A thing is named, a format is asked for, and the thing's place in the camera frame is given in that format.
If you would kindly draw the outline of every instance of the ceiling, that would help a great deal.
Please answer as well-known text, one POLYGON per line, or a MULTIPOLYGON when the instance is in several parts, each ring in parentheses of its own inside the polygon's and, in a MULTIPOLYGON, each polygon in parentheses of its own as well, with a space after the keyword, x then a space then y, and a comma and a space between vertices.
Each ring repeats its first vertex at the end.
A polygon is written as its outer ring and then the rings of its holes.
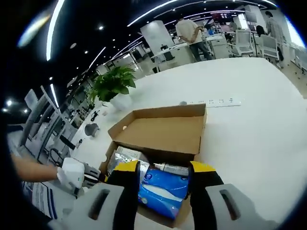
MULTIPOLYGON (((247 1, 259 3, 261 7, 275 8, 262 0, 247 1)), ((179 15, 187 16, 204 12, 204 8, 206 11, 225 10, 226 7, 228 10, 233 10, 248 4, 239 0, 209 0, 206 3, 199 0, 172 0, 172 3, 147 14, 127 27, 140 15, 165 2, 167 0, 65 0, 56 20, 49 61, 46 61, 47 35, 57 1, 49 5, 40 5, 39 13, 49 15, 49 19, 28 45, 17 48, 13 52, 7 64, 6 98, 12 99, 16 105, 10 110, 9 122, 25 122, 26 115, 20 116, 20 111, 26 107, 24 97, 30 89, 33 89, 40 97, 42 92, 39 87, 43 85, 49 89, 50 83, 53 83, 59 100, 63 102, 68 92, 67 83, 76 76, 81 77, 104 47, 106 47, 105 50, 93 63, 88 73, 91 73, 97 64, 110 60, 110 57, 118 53, 118 49, 121 50, 129 42, 139 38, 140 27, 147 21, 162 20, 167 23, 175 20, 179 15)), ((173 29, 175 26, 171 23, 166 27, 173 29)))

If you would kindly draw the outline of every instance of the box lid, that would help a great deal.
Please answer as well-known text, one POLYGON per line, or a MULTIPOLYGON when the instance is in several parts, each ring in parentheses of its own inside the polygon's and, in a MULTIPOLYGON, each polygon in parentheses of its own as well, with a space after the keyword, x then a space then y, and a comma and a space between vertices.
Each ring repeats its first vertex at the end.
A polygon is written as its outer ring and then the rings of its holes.
POLYGON ((129 113, 108 133, 117 143, 198 154, 205 121, 205 104, 142 109, 129 113))

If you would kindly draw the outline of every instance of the green plant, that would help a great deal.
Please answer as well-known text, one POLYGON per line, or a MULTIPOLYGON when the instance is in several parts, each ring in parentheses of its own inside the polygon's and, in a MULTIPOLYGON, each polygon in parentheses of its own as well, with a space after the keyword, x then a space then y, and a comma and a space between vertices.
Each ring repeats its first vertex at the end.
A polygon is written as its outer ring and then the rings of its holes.
POLYGON ((102 102, 109 102, 117 94, 129 94, 128 86, 135 88, 134 70, 128 67, 115 67, 109 72, 99 75, 89 92, 89 98, 94 102, 95 97, 102 102))

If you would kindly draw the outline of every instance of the cardboard box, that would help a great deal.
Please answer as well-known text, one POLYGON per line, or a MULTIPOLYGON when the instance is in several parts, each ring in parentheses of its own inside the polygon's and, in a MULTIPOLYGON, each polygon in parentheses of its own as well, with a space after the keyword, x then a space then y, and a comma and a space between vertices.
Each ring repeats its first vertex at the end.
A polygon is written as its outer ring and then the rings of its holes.
MULTIPOLYGON (((201 136, 207 113, 205 104, 182 105, 135 110, 121 119, 108 131, 112 138, 99 170, 106 173, 106 166, 118 146, 143 152, 152 163, 169 163, 187 166, 199 154, 201 136)), ((139 205, 138 212, 160 224, 177 227, 187 217, 189 199, 184 200, 175 221, 139 205)))

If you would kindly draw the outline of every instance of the power strip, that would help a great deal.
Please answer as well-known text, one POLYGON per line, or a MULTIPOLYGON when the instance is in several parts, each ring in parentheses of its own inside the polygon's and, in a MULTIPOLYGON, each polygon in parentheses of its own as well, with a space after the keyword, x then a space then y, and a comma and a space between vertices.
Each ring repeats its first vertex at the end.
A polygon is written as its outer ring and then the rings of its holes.
POLYGON ((206 103, 207 108, 240 106, 241 105, 241 101, 235 98, 214 99, 214 100, 208 100, 208 101, 192 101, 189 104, 202 104, 202 103, 206 103))

